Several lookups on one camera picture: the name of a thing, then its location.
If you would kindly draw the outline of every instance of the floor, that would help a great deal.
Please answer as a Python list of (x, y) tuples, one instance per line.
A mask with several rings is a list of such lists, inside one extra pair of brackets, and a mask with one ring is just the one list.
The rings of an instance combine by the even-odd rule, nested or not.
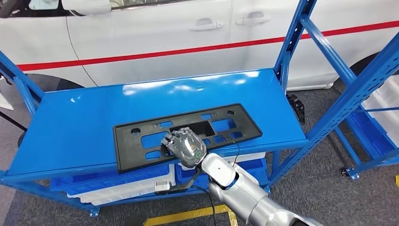
[[(57, 80), (38, 83), (46, 90), (54, 89)], [(0, 83), (0, 90), (10, 99), (15, 111), (5, 113), (29, 124), (29, 115), (14, 87)], [(308, 131), (344, 90), (337, 82), (328, 90), (299, 91), (295, 94), (304, 102)], [(344, 124), (340, 125), (362, 159), (367, 156)], [(16, 151), (21, 131), (0, 119), (0, 169), (4, 170)], [(271, 197), (292, 211), (314, 218), (326, 226), (385, 225), (397, 226), (399, 221), (399, 188), (395, 184), (398, 166), (377, 168), (360, 175), (357, 181), (341, 176), (339, 169), (352, 165), (337, 136), (332, 133), (304, 157), (271, 190)], [(96, 226), (142, 225), (149, 217), (195, 210), (210, 206), (208, 197), (199, 194), (140, 203), (110, 206), (101, 209), (97, 218), (88, 213), (0, 186), (0, 226)], [(220, 226), (230, 225), (226, 213), (216, 216)], [(211, 216), (168, 225), (212, 225)]]

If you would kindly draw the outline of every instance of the red stripe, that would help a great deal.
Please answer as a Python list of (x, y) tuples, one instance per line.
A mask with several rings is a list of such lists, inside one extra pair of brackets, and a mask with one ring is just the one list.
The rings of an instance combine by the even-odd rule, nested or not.
[[(348, 33), (356, 33), (356, 32), (366, 32), (372, 30), (379, 30), (385, 28), (398, 27), (399, 21), (392, 21), (380, 24), (369, 24), (358, 27), (350, 27), (343, 28), (338, 30), (331, 30), (322, 32), (324, 36), (332, 36), (332, 35), (340, 35), (340, 34), (348, 34)], [(309, 39), (308, 34), (304, 34), (301, 36), (301, 39)], [(71, 61), (59, 61), (59, 62), (49, 62), (49, 63), (37, 63), (37, 64), (24, 64), (18, 65), (18, 67), (22, 71), (32, 71), (32, 70), (40, 70), (40, 69), (51, 69), (51, 68), (60, 68), (60, 67), (71, 67), (71, 66), (81, 66), (81, 65), (92, 65), (92, 64), (101, 64), (108, 62), (116, 62), (116, 61), (124, 61), (124, 60), (135, 60), (135, 59), (144, 59), (150, 57), (161, 57), (161, 56), (170, 56), (176, 54), (184, 54), (184, 53), (196, 53), (202, 51), (210, 51), (224, 48), (236, 48), (243, 46), (254, 46), (268, 43), (276, 43), (284, 41), (284, 37), (272, 38), (272, 39), (262, 39), (262, 40), (254, 40), (254, 41), (243, 41), (243, 42), (235, 42), (214, 46), (204, 46), (204, 47), (196, 47), (196, 48), (185, 48), (178, 50), (169, 50), (162, 52), (154, 52), (154, 53), (143, 53), (143, 54), (135, 54), (128, 56), (112, 56), (112, 57), (104, 57), (104, 58), (96, 58), (96, 59), (86, 59), (86, 60), (71, 60)]]

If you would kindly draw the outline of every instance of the shelf surface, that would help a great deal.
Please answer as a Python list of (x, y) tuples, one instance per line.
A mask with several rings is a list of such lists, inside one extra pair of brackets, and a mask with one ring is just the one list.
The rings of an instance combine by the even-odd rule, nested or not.
[(231, 156), (308, 142), (272, 69), (71, 89), (45, 94), (5, 179), (116, 170), (114, 125), (235, 103), (243, 105), (263, 135), (216, 153)]

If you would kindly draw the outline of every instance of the white car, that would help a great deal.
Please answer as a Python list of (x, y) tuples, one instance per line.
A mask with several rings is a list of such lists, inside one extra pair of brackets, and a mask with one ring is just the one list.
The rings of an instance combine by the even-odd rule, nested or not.
[[(273, 67), (298, 4), (3, 1), (0, 50), (25, 73), (83, 87)], [(6, 1), (16, 6), (5, 13)], [(311, 18), (353, 66), (381, 51), (398, 32), (398, 11), (399, 0), (319, 0)], [(291, 60), (288, 90), (329, 88), (337, 78), (304, 35)]]

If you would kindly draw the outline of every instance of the car window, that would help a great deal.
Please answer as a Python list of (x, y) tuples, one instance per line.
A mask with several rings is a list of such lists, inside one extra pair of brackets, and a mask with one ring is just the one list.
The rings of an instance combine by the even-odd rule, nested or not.
[(190, 0), (110, 0), (112, 9), (124, 9), (137, 6), (159, 5), (165, 3), (190, 1)]
[(0, 0), (0, 18), (68, 15), (60, 0)]

